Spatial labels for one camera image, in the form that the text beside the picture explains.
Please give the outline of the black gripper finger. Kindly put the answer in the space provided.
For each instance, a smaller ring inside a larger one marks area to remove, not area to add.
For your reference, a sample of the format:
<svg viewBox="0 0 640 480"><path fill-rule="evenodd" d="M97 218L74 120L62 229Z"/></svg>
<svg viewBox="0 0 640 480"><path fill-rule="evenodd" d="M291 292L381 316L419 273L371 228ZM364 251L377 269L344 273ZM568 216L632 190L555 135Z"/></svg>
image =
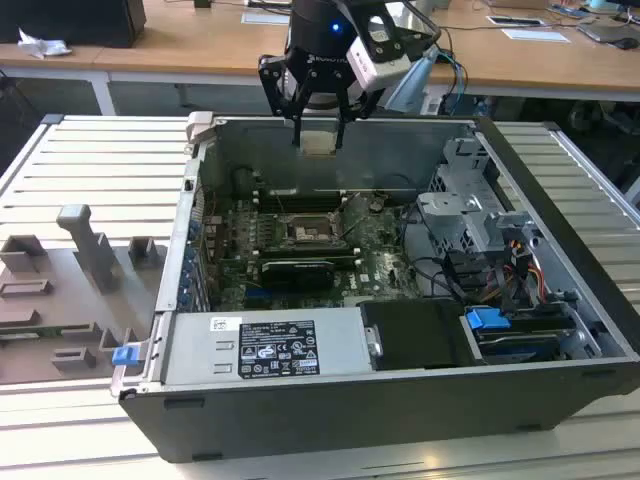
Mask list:
<svg viewBox="0 0 640 480"><path fill-rule="evenodd" d="M343 146L346 125L358 119L369 118L376 110L377 104L381 99L381 90L363 92L357 101L351 104L346 82L342 78L336 78L335 94L338 102L338 126L335 149L339 150Z"/></svg>
<svg viewBox="0 0 640 480"><path fill-rule="evenodd" d="M259 78L272 114L293 121L294 146L300 145L303 111L314 93L316 71L308 60L308 53L286 53L283 56L263 55L258 62ZM287 73L296 81L291 95L283 87Z"/></svg>

